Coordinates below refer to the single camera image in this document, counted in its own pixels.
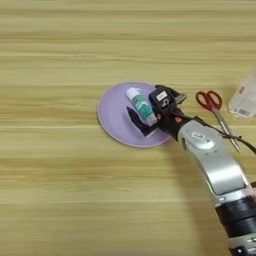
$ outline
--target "bottle cap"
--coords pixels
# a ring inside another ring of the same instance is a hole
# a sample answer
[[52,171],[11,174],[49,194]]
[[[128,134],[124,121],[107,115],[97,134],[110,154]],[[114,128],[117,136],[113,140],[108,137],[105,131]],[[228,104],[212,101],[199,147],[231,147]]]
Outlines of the bottle cap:
[[131,87],[126,91],[127,98],[132,101],[134,97],[136,97],[138,94],[140,94],[139,89]]

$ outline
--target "clear plastic cup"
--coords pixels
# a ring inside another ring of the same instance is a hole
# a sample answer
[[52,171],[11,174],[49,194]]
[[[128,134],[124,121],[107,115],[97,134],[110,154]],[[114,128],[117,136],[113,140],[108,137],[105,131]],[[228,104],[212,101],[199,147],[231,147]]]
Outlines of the clear plastic cup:
[[248,119],[256,115],[256,70],[250,72],[228,104],[228,109],[235,117]]

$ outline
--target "scissors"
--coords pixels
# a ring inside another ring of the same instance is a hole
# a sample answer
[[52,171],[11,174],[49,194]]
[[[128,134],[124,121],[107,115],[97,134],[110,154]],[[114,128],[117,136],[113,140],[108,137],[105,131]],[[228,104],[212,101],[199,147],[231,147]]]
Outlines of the scissors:
[[[212,111],[214,115],[216,116],[217,120],[219,121],[223,131],[229,135],[232,135],[232,132],[223,118],[223,116],[220,113],[220,109],[222,106],[222,99],[218,93],[215,91],[208,91],[208,92],[202,92],[199,91],[196,94],[196,100],[197,102],[205,109]],[[234,148],[240,152],[240,147],[238,146],[237,142],[234,139],[230,139],[230,142],[233,144]]]

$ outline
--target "white bottle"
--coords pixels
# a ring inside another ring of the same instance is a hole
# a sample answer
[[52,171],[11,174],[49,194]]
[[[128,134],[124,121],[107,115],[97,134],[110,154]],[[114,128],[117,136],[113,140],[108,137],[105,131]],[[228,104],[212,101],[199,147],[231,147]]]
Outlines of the white bottle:
[[152,126],[157,122],[152,107],[147,103],[143,94],[140,92],[140,89],[131,87],[126,91],[126,96],[132,102],[138,111],[139,116],[147,123],[147,125]]
[[256,114],[256,71],[249,73],[228,104],[236,117],[247,119]]

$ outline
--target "scissor blade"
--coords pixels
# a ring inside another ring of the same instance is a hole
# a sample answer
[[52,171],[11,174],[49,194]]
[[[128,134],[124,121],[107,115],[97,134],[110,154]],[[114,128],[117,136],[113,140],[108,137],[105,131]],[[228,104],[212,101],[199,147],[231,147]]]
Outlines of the scissor blade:
[[[220,123],[220,125],[221,125],[221,127],[222,127],[222,129],[223,129],[223,131],[224,131],[225,133],[229,134],[229,135],[233,135],[232,132],[231,132],[231,130],[230,130],[230,128],[229,128],[229,126],[228,126],[228,124],[227,124],[227,122],[226,122],[225,119],[222,117],[222,115],[220,114],[219,110],[218,110],[217,108],[214,108],[214,109],[212,110],[212,112],[213,112],[213,113],[215,114],[215,116],[217,117],[217,119],[218,119],[218,121],[219,121],[219,123]],[[230,140],[230,142],[232,143],[232,145],[234,146],[234,148],[237,150],[237,152],[240,152],[240,147],[238,146],[236,140],[234,140],[234,139],[232,139],[232,138],[229,139],[229,140]]]

